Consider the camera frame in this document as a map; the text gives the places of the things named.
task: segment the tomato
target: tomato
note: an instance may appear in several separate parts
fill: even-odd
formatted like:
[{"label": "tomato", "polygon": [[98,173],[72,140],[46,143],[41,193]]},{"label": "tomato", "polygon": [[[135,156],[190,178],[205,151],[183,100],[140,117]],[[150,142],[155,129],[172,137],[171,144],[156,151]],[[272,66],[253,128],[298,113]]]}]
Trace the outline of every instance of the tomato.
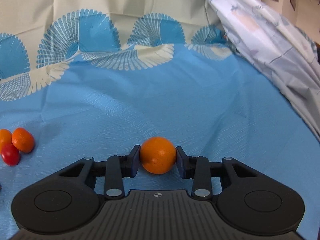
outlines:
[{"label": "tomato", "polygon": [[6,144],[1,149],[1,157],[9,166],[15,166],[20,161],[19,150],[12,144]]}]

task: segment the orange fruit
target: orange fruit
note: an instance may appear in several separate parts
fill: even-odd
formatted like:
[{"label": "orange fruit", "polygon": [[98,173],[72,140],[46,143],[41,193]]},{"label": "orange fruit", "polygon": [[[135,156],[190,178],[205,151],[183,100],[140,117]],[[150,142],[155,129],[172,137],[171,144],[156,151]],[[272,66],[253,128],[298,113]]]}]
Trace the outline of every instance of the orange fruit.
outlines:
[{"label": "orange fruit", "polygon": [[153,174],[164,174],[171,170],[177,159],[174,145],[163,137],[151,137],[140,149],[142,166]]},{"label": "orange fruit", "polygon": [[26,129],[17,128],[12,133],[12,144],[19,151],[29,153],[35,147],[35,139]]},{"label": "orange fruit", "polygon": [[7,129],[0,130],[0,151],[1,148],[6,144],[12,144],[12,134]]}]

